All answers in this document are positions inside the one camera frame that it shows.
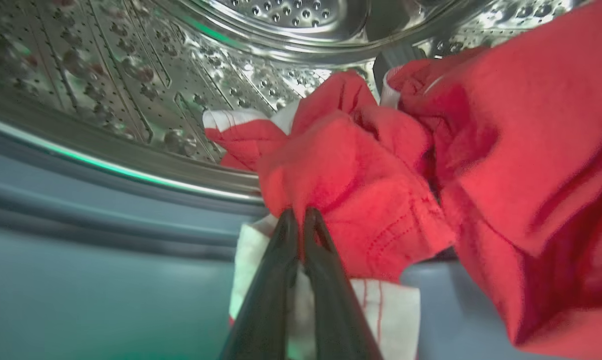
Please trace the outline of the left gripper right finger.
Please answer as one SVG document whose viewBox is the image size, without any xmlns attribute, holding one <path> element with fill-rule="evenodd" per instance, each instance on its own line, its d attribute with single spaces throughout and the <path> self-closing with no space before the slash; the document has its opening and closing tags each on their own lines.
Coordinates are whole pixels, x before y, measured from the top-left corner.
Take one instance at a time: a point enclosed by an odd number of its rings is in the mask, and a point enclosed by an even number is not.
<svg viewBox="0 0 602 360">
<path fill-rule="evenodd" d="M 303 250 L 305 271 L 314 291 L 316 358 L 381 360 L 327 225 L 315 208 L 305 213 Z"/>
</svg>

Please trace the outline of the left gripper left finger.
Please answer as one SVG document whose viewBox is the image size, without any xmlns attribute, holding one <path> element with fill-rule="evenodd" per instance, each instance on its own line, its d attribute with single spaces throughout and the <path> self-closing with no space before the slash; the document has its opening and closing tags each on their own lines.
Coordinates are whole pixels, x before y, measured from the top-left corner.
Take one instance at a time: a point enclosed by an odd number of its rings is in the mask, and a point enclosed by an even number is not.
<svg viewBox="0 0 602 360">
<path fill-rule="evenodd" d="M 289 303 L 299 265 L 292 210 L 244 224 L 235 251 L 232 326 L 222 360 L 285 360 Z"/>
</svg>

